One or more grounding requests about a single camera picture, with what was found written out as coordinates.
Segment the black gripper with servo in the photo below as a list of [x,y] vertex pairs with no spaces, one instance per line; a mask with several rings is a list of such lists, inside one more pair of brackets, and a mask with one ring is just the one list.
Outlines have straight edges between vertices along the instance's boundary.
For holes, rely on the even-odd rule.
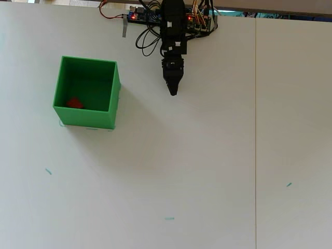
[[184,59],[187,54],[187,42],[165,39],[160,48],[162,56],[163,79],[166,82],[171,96],[177,95],[179,83],[184,75]]

